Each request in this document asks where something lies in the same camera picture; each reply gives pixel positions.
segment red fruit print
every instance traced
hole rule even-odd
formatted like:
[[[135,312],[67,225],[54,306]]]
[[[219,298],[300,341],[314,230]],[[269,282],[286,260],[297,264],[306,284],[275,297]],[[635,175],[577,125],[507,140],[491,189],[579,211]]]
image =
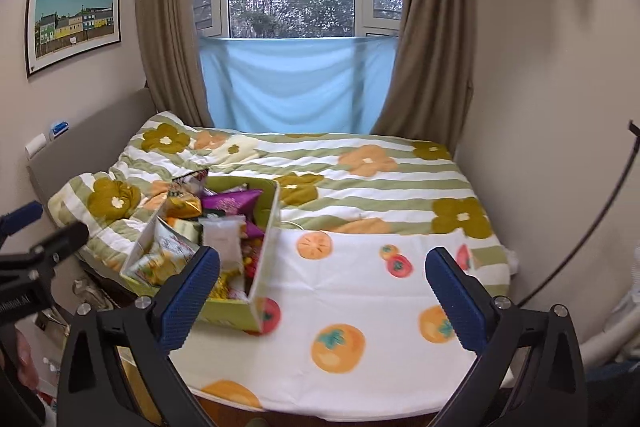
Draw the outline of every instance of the red fruit print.
[[[456,263],[463,270],[468,270],[471,268],[471,254],[466,245],[462,245],[456,254]]]
[[[262,310],[262,316],[264,322],[262,323],[262,333],[257,331],[246,331],[253,337],[259,337],[261,335],[268,335],[273,331],[280,323],[280,307],[278,303],[273,299],[266,298],[264,300],[264,308]]]
[[[411,262],[404,255],[399,253],[396,253],[387,259],[386,269],[391,275],[400,279],[409,277],[414,271],[414,267]]]

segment cardboard box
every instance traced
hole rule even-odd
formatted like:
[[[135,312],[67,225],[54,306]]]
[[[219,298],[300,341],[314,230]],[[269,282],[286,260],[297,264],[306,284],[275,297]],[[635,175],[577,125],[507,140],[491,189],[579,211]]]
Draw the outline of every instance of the cardboard box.
[[[198,320],[238,330],[262,331],[262,304],[275,258],[275,248],[278,241],[277,234],[280,226],[280,187],[277,182],[264,178],[209,176],[207,179],[207,187],[215,192],[222,192],[243,183],[249,184],[250,189],[259,188],[263,190],[255,205],[254,218],[256,225],[265,232],[265,236],[262,253],[260,254],[260,263],[255,273],[254,283],[249,291],[249,300],[244,302],[209,298],[205,302]],[[149,221],[120,272],[127,286],[137,295],[153,296],[158,291],[157,287],[141,283],[125,274],[126,270],[151,247],[158,215],[162,216],[162,208]]]

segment framed picture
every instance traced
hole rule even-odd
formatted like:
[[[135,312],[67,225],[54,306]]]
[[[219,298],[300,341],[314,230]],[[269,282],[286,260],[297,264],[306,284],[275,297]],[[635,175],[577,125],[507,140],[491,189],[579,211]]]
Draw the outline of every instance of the framed picture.
[[[27,76],[121,40],[120,0],[27,0]]]

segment bolt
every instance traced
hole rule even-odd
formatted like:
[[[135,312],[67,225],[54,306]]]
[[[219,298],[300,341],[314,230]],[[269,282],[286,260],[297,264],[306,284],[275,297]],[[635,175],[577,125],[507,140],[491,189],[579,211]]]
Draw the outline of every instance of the bolt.
[[[146,310],[151,305],[151,297],[142,296],[136,299],[136,308]]]
[[[562,306],[562,304],[556,304],[554,306],[554,313],[558,317],[566,317],[569,314],[569,310],[567,308],[565,308],[564,306]]]
[[[78,306],[78,310],[76,311],[76,313],[78,315],[86,315],[90,311],[91,311],[91,304],[89,304],[88,302],[83,302]]]
[[[499,310],[508,310],[511,308],[511,301],[509,298],[502,295],[499,295],[494,299],[494,304]]]

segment blue gripper pad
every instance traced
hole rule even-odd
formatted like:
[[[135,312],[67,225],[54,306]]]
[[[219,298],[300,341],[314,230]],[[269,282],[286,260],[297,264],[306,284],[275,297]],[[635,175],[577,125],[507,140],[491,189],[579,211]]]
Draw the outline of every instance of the blue gripper pad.
[[[160,288],[154,322],[158,343],[165,352],[182,347],[219,276],[218,252],[201,247],[182,272]]]
[[[480,355],[495,329],[491,296],[466,275],[445,248],[427,254],[424,271],[462,346]]]

